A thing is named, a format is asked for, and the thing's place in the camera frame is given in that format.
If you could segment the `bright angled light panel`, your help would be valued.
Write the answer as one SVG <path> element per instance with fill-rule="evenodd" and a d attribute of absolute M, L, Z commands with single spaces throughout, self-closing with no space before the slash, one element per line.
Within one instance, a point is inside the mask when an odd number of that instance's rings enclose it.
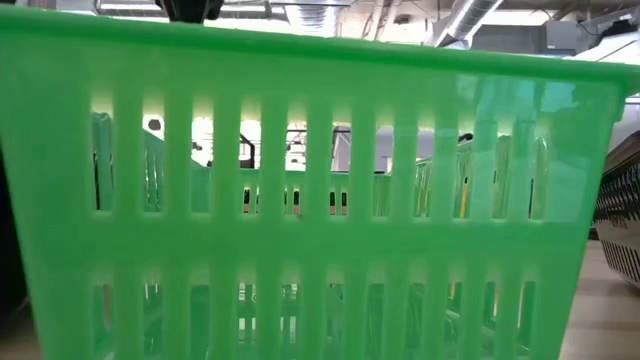
<path fill-rule="evenodd" d="M 617 34 L 597 40 L 592 35 L 581 36 L 578 52 L 568 60 L 640 65 L 640 31 Z"/>

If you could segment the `wide silver ribbed duct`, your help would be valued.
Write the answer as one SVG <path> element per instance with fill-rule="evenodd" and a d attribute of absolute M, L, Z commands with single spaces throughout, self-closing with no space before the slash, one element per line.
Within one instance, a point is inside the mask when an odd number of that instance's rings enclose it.
<path fill-rule="evenodd" d="M 342 6 L 327 3 L 292 3 L 284 6 L 289 24 L 299 35 L 336 37 Z"/>

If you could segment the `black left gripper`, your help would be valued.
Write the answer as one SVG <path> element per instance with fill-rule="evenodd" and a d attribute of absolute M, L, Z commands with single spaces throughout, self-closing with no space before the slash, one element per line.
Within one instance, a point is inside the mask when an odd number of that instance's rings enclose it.
<path fill-rule="evenodd" d="M 216 20 L 224 0 L 155 0 L 171 22 L 203 23 Z"/>

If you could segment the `green slotted plastic basket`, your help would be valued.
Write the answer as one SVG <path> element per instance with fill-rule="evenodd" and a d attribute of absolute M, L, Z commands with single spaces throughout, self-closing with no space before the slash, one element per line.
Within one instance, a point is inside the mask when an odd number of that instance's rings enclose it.
<path fill-rule="evenodd" d="M 638 92 L 626 64 L 0 5 L 41 354 L 557 360 Z"/>

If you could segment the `narrow silver spiral duct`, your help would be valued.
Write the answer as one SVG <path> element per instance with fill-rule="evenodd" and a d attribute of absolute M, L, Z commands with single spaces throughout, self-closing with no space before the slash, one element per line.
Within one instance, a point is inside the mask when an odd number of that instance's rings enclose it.
<path fill-rule="evenodd" d="M 433 24 L 434 47 L 470 49 L 485 18 L 504 0 L 455 0 L 448 16 Z"/>

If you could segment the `dark framed ceiling light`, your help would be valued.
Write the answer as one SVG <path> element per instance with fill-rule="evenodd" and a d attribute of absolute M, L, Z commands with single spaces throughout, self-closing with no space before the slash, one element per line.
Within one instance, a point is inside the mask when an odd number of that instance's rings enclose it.
<path fill-rule="evenodd" d="M 113 17 L 168 18 L 161 0 L 94 0 L 99 15 Z M 269 0 L 225 0 L 219 19 L 264 19 L 288 21 L 283 5 Z"/>

